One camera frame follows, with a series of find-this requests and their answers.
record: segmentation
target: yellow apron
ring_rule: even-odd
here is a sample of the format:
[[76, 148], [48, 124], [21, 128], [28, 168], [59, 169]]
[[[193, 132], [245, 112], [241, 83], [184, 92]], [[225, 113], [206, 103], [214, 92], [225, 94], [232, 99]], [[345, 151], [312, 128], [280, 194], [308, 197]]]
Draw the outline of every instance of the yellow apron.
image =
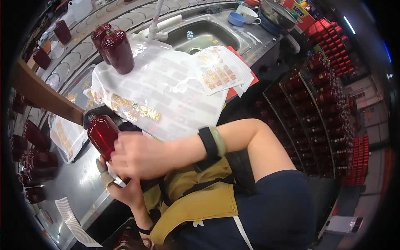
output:
[[180, 198], [183, 192], [195, 184], [225, 178], [230, 174], [232, 170], [225, 157], [200, 174], [194, 170], [174, 171], [164, 179], [166, 194], [173, 202], [170, 207], [161, 201], [159, 185], [145, 192], [148, 211], [158, 208], [161, 212], [161, 217], [150, 234], [154, 244], [163, 244], [168, 234], [183, 222], [237, 216], [238, 208], [232, 184], [216, 182]]

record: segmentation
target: sink drain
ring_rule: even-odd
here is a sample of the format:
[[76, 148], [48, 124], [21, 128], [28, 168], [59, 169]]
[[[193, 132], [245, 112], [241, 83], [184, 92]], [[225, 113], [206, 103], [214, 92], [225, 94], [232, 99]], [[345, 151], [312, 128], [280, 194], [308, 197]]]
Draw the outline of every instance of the sink drain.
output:
[[193, 55], [199, 51], [202, 51], [202, 49], [201, 48], [191, 48], [191, 49], [189, 49], [188, 54]]

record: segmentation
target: navy shirt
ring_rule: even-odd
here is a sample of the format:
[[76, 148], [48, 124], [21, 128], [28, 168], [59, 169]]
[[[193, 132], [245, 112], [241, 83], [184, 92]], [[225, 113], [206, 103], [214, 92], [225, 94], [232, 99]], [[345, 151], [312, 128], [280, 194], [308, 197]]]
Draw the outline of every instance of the navy shirt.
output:
[[[314, 205], [304, 175], [283, 170], [260, 179], [256, 194], [234, 186], [239, 218], [256, 249], [306, 250], [315, 233]], [[188, 223], [176, 237], [180, 249], [249, 249], [232, 217]]]

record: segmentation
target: hand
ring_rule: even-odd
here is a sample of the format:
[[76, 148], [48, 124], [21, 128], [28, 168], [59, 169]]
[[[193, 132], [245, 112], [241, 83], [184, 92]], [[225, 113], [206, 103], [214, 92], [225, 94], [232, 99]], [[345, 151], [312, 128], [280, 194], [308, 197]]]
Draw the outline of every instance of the hand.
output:
[[168, 145], [140, 132], [121, 132], [114, 143], [111, 165], [121, 178], [154, 179], [171, 170]]
[[[100, 157], [100, 162], [106, 166], [105, 160], [102, 156]], [[123, 188], [115, 183], [111, 183], [107, 187], [107, 190], [112, 198], [130, 206], [133, 210], [139, 210], [146, 207], [138, 178], [131, 178], [130, 182]]]

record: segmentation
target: white stripe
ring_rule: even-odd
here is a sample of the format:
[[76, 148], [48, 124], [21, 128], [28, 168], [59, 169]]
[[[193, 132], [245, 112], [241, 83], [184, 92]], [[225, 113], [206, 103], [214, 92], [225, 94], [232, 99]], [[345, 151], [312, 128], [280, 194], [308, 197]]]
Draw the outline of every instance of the white stripe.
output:
[[233, 219], [236, 222], [236, 226], [239, 229], [240, 234], [242, 235], [244, 241], [246, 242], [247, 246], [250, 248], [250, 250], [253, 250], [253, 247], [250, 244], [249, 238], [246, 235], [246, 232], [244, 231], [243, 225], [239, 219], [239, 216], [234, 216]]

